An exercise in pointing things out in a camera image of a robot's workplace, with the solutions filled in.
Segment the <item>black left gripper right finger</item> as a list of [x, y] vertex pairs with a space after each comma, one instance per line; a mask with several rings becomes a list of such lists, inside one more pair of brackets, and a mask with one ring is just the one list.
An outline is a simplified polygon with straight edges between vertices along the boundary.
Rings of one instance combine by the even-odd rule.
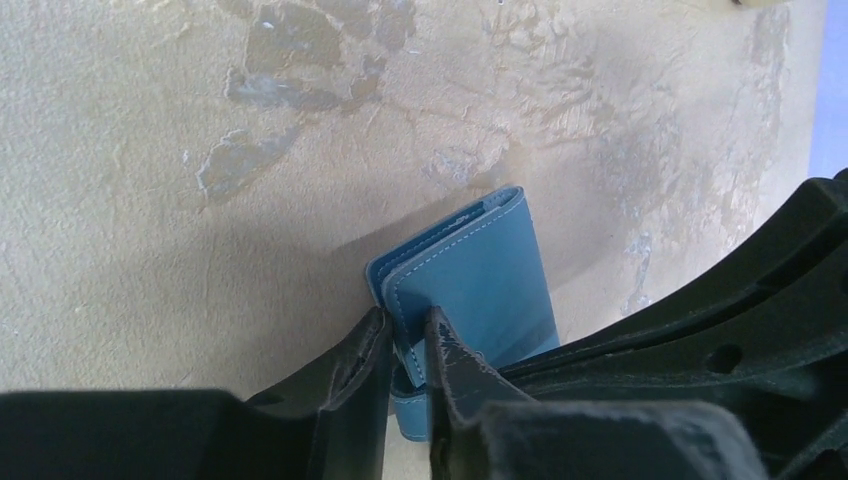
[[459, 337], [424, 327], [434, 479], [765, 479], [742, 424], [699, 401], [538, 401]]

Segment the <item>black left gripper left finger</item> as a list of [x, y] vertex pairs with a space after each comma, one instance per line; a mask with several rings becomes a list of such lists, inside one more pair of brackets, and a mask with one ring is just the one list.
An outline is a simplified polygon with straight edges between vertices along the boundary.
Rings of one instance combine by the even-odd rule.
[[5, 479], [378, 479], [392, 323], [369, 310], [337, 345], [242, 400], [216, 389], [1, 398]]

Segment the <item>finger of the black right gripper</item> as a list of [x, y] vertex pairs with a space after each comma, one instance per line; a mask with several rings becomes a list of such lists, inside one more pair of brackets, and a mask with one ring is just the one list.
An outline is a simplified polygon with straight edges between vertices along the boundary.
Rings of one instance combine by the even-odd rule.
[[771, 478], [845, 478], [846, 173], [804, 181], [662, 300], [502, 374], [539, 400], [707, 402], [742, 423]]

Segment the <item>blue card holder wallet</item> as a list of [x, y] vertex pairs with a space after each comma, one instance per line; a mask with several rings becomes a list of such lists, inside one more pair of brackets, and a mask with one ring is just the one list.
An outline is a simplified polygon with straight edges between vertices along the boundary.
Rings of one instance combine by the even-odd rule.
[[483, 196], [372, 259], [365, 277], [394, 321], [390, 398], [401, 435], [429, 439], [424, 326], [441, 308], [495, 368], [559, 347], [540, 250], [520, 186]]

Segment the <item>beige oval card tray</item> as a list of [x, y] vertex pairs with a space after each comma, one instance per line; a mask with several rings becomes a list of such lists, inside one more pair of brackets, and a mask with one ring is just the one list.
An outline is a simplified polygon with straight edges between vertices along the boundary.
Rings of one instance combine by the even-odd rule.
[[789, 0], [714, 0], [713, 4], [721, 7], [738, 9], [759, 9], [787, 3]]

